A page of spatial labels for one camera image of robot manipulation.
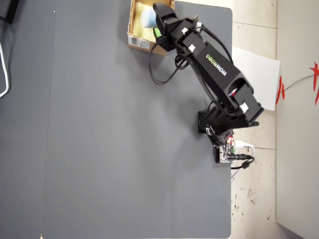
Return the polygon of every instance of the tiled floor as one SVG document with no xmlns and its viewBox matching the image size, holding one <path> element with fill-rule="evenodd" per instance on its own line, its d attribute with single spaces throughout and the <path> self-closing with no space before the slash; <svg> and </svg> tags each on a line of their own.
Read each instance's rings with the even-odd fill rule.
<svg viewBox="0 0 319 239">
<path fill-rule="evenodd" d="M 277 0 L 185 0 L 230 7 L 233 46 L 277 58 Z M 253 144 L 256 162 L 232 180 L 232 239 L 286 239 L 276 223 L 276 112 L 265 111 L 259 127 L 235 131 Z"/>
</svg>

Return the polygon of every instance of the white paper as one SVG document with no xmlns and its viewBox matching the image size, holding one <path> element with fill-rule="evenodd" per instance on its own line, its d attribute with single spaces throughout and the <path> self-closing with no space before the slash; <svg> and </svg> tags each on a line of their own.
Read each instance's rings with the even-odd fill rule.
<svg viewBox="0 0 319 239">
<path fill-rule="evenodd" d="M 235 66 L 244 74 L 254 88 L 254 97 L 266 110 L 274 111 L 280 61 L 272 60 L 233 47 L 232 58 Z"/>
</svg>

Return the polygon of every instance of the white wall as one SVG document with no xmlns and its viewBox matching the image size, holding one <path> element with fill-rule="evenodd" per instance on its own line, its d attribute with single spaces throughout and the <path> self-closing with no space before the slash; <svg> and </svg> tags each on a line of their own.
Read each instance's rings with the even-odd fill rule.
<svg viewBox="0 0 319 239">
<path fill-rule="evenodd" d="M 278 0 L 278 59 L 283 83 L 319 63 L 319 0 Z M 277 106 L 277 222 L 319 238 L 319 102 L 313 78 L 286 91 Z"/>
</svg>

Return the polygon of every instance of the white cable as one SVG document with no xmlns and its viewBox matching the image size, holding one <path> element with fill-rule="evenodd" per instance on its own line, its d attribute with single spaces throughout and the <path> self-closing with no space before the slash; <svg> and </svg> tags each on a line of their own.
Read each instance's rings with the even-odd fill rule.
<svg viewBox="0 0 319 239">
<path fill-rule="evenodd" d="M 240 169 L 237 169 L 236 173 L 234 173 L 234 175 L 233 175 L 233 176 L 231 176 L 231 178 L 230 178 L 230 179 L 232 179 L 233 177 L 235 177 L 235 175 L 239 172 L 239 170 L 240 170 Z"/>
<path fill-rule="evenodd" d="M 255 156 L 255 147 L 254 147 L 252 144 L 245 143 L 245 142 L 240 141 L 240 140 L 235 140 L 235 147 L 236 147 L 236 148 L 244 148 L 244 147 L 252 148 L 252 149 L 253 149 L 253 154 L 252 154 L 252 156 L 253 156 L 253 157 Z"/>
<path fill-rule="evenodd" d="M 3 91 L 0 94 L 0 98 L 1 98 L 2 96 L 4 96 L 9 91 L 9 79 L 8 79 L 8 73 L 6 71 L 6 67 L 5 67 L 5 63 L 4 63 L 4 57 L 3 57 L 3 51 L 2 51 L 1 43 L 0 43 L 0 54 L 1 54 L 1 62 L 2 62 L 2 67 L 3 67 L 3 71 L 4 71 L 4 77 L 5 77 L 5 91 Z"/>
</svg>

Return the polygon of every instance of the barcode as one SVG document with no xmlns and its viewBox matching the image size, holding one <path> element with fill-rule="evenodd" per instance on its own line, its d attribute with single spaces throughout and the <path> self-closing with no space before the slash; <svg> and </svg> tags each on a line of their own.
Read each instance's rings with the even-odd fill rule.
<svg viewBox="0 0 319 239">
<path fill-rule="evenodd" d="M 132 37 L 132 45 L 138 45 L 138 40 L 137 38 Z"/>
</svg>

